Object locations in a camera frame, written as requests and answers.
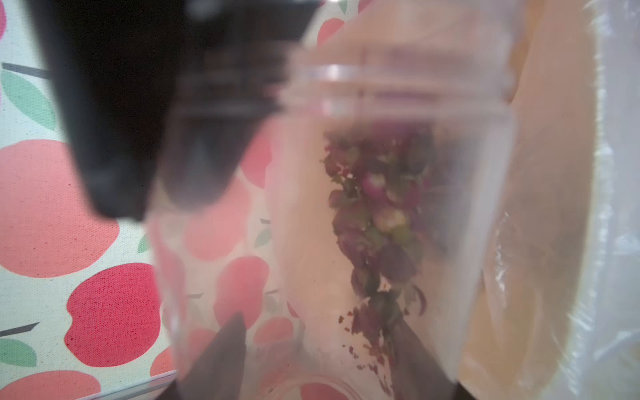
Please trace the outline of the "clear jar of rosebuds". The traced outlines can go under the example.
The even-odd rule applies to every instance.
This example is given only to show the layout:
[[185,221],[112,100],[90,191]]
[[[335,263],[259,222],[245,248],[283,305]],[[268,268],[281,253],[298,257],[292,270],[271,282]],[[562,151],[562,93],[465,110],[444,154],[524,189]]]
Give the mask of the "clear jar of rosebuds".
[[239,399],[394,399],[403,320],[456,382],[506,132],[408,95],[318,49],[186,64],[149,219],[178,379],[241,313]]

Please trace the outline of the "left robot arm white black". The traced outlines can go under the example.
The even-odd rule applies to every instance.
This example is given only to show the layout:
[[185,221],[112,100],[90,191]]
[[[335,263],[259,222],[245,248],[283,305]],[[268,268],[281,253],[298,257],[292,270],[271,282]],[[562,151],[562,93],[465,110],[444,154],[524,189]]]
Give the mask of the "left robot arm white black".
[[[179,378],[164,399],[452,399],[475,279],[479,67],[429,44],[427,1],[376,1],[305,50],[315,1],[31,1],[94,209],[153,230]],[[198,250],[275,123],[265,175],[278,289],[261,344]]]

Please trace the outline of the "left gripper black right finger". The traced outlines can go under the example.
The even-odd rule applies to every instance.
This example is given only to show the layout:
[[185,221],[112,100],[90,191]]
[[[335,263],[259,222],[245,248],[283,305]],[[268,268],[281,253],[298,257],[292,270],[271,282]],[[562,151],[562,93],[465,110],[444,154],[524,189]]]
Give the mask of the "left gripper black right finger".
[[392,331],[393,398],[403,400],[472,400],[474,396],[451,380],[420,338],[403,320]]

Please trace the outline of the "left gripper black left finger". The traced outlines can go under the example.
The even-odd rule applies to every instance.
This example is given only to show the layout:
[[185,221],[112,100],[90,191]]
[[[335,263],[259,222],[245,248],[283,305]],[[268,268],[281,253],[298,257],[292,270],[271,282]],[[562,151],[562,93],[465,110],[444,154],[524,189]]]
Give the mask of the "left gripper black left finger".
[[238,400],[247,353],[246,337],[243,315],[236,313],[187,375],[172,382],[156,400]]

